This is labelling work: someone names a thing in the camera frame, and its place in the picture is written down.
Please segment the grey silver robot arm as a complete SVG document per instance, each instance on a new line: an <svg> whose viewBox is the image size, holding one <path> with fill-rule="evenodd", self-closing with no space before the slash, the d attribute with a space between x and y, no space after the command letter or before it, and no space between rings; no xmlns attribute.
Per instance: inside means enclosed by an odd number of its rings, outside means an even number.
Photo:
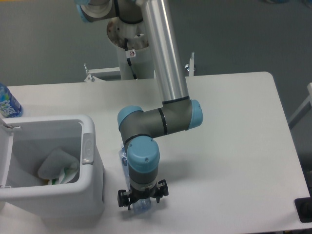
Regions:
<svg viewBox="0 0 312 234"><path fill-rule="evenodd" d="M169 194L165 180L157 180L160 161L157 137L186 131L202 124L200 104L189 97L180 63L169 3L166 0L77 0L84 22L109 20L107 35L120 48L124 69L131 79L141 73L134 68L140 50L149 50L154 64L162 107L144 111L127 106L117 116L127 155L129 189L117 194L120 207L142 199L160 200Z"/></svg>

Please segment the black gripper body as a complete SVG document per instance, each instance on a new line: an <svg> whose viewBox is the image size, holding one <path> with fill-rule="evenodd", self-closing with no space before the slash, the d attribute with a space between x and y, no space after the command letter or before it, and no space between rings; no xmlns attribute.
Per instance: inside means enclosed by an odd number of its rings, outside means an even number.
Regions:
<svg viewBox="0 0 312 234"><path fill-rule="evenodd" d="M152 182L150 184L137 184L131 181L130 183L130 204L134 204L141 199L148 199L150 197L155 198L156 202L159 203L158 197L158 187L156 182Z"/></svg>

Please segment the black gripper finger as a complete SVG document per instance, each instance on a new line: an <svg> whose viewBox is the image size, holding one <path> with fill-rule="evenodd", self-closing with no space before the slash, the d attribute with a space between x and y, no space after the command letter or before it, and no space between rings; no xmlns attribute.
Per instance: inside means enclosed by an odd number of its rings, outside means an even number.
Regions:
<svg viewBox="0 0 312 234"><path fill-rule="evenodd" d="M159 181L156 185L155 199L160 202L160 199L169 195L168 185L165 179Z"/></svg>
<svg viewBox="0 0 312 234"><path fill-rule="evenodd" d="M131 209L132 204L132 190L119 190L117 193L118 206L127 207L128 210Z"/></svg>

